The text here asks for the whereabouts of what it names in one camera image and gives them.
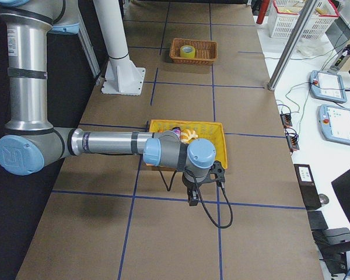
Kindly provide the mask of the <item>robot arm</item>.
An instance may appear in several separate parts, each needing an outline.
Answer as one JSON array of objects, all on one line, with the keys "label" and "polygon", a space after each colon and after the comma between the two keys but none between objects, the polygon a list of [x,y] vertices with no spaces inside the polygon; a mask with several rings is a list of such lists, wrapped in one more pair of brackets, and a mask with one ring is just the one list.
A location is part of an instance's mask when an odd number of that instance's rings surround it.
[{"label": "robot arm", "polygon": [[[9,88],[5,70],[8,57],[4,50],[6,39],[5,26],[0,22],[0,136],[4,133],[4,123],[9,117]],[[114,121],[117,128],[128,127],[128,119],[133,108],[125,99],[114,102],[105,97],[105,106],[88,106],[92,91],[92,79],[88,73],[87,61],[75,36],[61,38],[50,35],[48,42],[51,61],[49,80],[50,101],[47,107],[50,120],[57,127],[74,127],[81,119],[89,127],[101,127],[101,120]],[[108,163],[111,169],[86,186],[86,194],[101,195],[104,188],[112,197],[130,197],[134,191],[131,176],[123,176],[124,157],[111,157]],[[31,209],[41,211],[53,189],[61,162],[55,162],[42,171],[29,176],[16,176],[0,166],[0,209]]]}]

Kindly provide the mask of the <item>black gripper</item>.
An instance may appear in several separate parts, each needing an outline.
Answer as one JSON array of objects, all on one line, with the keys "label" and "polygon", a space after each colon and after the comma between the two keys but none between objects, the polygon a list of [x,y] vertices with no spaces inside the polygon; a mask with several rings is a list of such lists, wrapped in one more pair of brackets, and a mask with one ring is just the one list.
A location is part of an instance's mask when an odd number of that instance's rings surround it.
[{"label": "black gripper", "polygon": [[199,202],[199,193],[197,191],[197,187],[196,187],[196,184],[194,182],[194,178],[193,177],[188,178],[188,174],[183,173],[182,182],[187,188],[189,206],[190,207],[197,206],[198,202]]}]

